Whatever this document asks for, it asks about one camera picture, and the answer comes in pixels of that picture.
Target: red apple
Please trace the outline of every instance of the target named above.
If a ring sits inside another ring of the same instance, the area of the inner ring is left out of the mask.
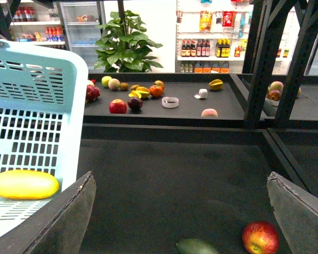
[[[109,109],[111,114],[126,114],[127,112],[126,103],[121,99],[112,100]]]
[[[250,254],[275,254],[279,248],[278,232],[267,221],[248,224],[242,235],[245,249]]]
[[[273,101],[279,101],[280,100],[280,96],[281,96],[281,92],[279,90],[271,90],[268,94],[267,94],[267,98],[271,99]]]

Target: black counter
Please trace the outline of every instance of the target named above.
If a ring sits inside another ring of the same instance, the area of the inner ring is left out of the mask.
[[[267,131],[84,124],[78,176],[97,190],[81,254],[177,253],[183,238],[247,253],[244,227],[274,224],[266,188],[276,171],[301,185]]]

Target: apple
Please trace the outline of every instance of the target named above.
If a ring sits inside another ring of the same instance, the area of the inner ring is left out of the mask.
[[[117,80],[116,78],[112,78],[110,79],[110,81],[108,81],[108,87],[111,90],[118,90],[119,86],[120,86],[120,81]]]
[[[108,82],[112,79],[110,76],[104,76],[101,79],[101,83],[104,87],[108,88]]]
[[[203,110],[201,116],[218,116],[218,112],[213,108],[207,108]]]
[[[126,103],[122,99],[112,100],[109,109],[111,114],[126,114],[127,112]]]
[[[139,110],[143,106],[143,101],[136,96],[131,97],[127,101],[127,105],[131,110]]]
[[[270,89],[271,89],[271,90],[279,90],[279,91],[282,92],[283,88],[284,88],[284,85],[283,85],[283,83],[280,82],[280,81],[274,81],[274,82],[272,82],[271,85],[270,85]]]
[[[268,99],[271,99],[273,101],[279,101],[281,96],[281,92],[279,90],[270,90],[268,95],[266,96]]]
[[[86,85],[94,86],[94,83],[91,80],[87,80]]]
[[[248,224],[242,234],[245,249],[250,254],[275,254],[279,248],[278,232],[267,221]]]
[[[163,90],[165,89],[165,83],[162,82],[161,80],[156,80],[153,82],[153,85],[156,85],[156,86],[161,86],[163,88]]]

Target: white wall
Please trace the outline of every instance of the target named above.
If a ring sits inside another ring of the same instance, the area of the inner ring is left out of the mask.
[[[146,34],[161,48],[152,48],[152,56],[158,57],[164,68],[152,67],[153,72],[175,72],[175,37],[176,37],[176,1],[174,0],[130,0],[124,1],[124,8],[140,14],[146,23]],[[110,13],[118,11],[117,1],[104,1],[106,21],[111,20]]]

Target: snack bag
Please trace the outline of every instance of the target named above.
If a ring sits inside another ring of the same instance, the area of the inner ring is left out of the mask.
[[[230,11],[230,12],[224,12],[224,17],[223,17],[223,26],[231,26],[234,27],[234,22],[235,22],[235,16],[237,12]]]
[[[212,15],[213,13],[209,11],[200,12],[200,20],[199,20],[200,31],[211,31]]]

